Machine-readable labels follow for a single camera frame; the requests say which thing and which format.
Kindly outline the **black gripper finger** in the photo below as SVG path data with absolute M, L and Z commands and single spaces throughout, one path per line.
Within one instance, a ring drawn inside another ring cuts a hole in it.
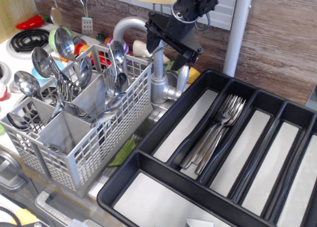
M 174 63 L 171 67 L 171 70 L 178 71 L 182 66 L 184 66 L 187 63 L 188 60 L 188 53 L 185 52 L 183 54 L 179 54 L 176 59 L 174 60 Z
M 147 50 L 152 53 L 161 41 L 161 29 L 152 28 L 147 32 Z

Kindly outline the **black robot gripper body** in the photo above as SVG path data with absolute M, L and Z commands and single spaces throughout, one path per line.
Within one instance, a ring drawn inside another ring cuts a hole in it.
M 147 31 L 154 28 L 161 29 L 161 40 L 175 49 L 179 54 L 188 53 L 189 63 L 195 63 L 203 53 L 203 48 L 195 37 L 194 26 L 182 22 L 173 15 L 163 15 L 151 11 L 146 22 Z

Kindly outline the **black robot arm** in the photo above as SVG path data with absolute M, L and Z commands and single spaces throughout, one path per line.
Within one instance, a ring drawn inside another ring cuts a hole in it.
M 171 69 L 179 70 L 186 63 L 195 63 L 203 48 L 195 38 L 196 21 L 215 9 L 218 0 L 176 0 L 171 15 L 151 11 L 146 22 L 147 50 L 152 53 L 160 41 L 179 52 Z

